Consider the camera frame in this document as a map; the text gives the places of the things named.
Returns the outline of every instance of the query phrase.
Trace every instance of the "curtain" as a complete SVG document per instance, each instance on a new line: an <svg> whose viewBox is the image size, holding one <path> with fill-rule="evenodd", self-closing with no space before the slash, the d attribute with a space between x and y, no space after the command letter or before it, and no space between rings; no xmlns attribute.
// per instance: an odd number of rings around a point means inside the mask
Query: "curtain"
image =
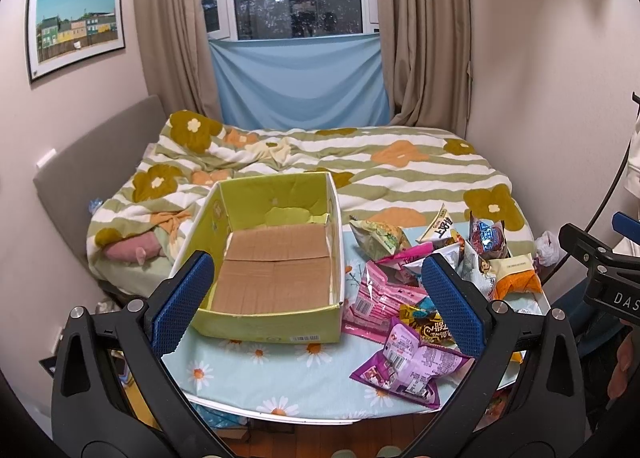
<svg viewBox="0 0 640 458"><path fill-rule="evenodd" d="M221 120L202 0L134 0L149 94L167 114L191 110Z"/></svg>
<svg viewBox="0 0 640 458"><path fill-rule="evenodd" d="M470 102L469 0L378 0L391 124L464 137Z"/></svg>
<svg viewBox="0 0 640 458"><path fill-rule="evenodd" d="M286 131L388 123L378 34L210 44L225 124Z"/></svg>

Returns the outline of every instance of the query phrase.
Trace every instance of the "open cardboard box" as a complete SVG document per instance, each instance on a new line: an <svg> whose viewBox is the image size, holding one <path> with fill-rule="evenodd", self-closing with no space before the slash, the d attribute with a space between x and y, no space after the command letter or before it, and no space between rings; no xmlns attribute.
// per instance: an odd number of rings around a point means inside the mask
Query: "open cardboard box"
<svg viewBox="0 0 640 458"><path fill-rule="evenodd" d="M332 343L344 301L342 222L329 173L217 182L172 276L196 250L212 255L212 287L193 318L209 337Z"/></svg>

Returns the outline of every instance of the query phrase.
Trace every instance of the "pink pillow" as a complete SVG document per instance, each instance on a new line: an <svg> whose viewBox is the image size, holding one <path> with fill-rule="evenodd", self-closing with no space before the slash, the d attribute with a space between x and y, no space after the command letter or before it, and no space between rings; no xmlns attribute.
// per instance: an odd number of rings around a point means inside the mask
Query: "pink pillow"
<svg viewBox="0 0 640 458"><path fill-rule="evenodd" d="M144 264L158 256L162 252L162 245L153 232L145 232L139 236L133 236L120 242L104 247L104 255L112 261L123 261L124 263Z"/></svg>

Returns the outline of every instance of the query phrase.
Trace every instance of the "screw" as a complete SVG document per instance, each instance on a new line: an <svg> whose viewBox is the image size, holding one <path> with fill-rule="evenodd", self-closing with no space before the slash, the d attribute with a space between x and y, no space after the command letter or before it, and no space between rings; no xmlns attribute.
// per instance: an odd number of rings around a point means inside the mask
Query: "screw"
<svg viewBox="0 0 640 458"><path fill-rule="evenodd" d="M554 319L558 319L559 321L561 321L562 319L565 318L564 312L562 310L560 310L559 308L554 308L551 311L551 315L554 317Z"/></svg>
<svg viewBox="0 0 640 458"><path fill-rule="evenodd" d="M491 308L495 313L507 313L509 310L509 307L504 301L495 301L491 305Z"/></svg>
<svg viewBox="0 0 640 458"><path fill-rule="evenodd" d="M71 316L72 319L78 319L79 317L82 317L83 313L84 313L84 308L82 308L81 306L76 306L71 311L71 314L69 314L69 315Z"/></svg>
<svg viewBox="0 0 640 458"><path fill-rule="evenodd" d="M145 304L141 299L134 299L133 301L129 301L129 304L127 304L127 310L130 312L139 312L142 310L144 305Z"/></svg>

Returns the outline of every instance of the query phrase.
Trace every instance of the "floral tablecloth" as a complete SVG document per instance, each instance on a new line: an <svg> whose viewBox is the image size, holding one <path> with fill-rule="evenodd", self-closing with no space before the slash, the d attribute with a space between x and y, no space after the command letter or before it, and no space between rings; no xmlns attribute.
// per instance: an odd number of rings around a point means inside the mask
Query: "floral tablecloth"
<svg viewBox="0 0 640 458"><path fill-rule="evenodd" d="M468 234L468 225L456 228ZM410 240L423 230L405 229ZM364 255L351 231L343 235L345 262L357 275ZM348 279L346 297L354 298L357 289L358 281ZM515 309L530 308L532 297L510 295L507 300ZM178 349L163 361L193 402L252 418L336 424L423 412L423 406L349 378L381 347L347 334L337 344L281 345L212 339L189 328ZM509 365L502 386L515 381L518 368L514 362ZM443 403L456 386L447 378L438 381Z"/></svg>

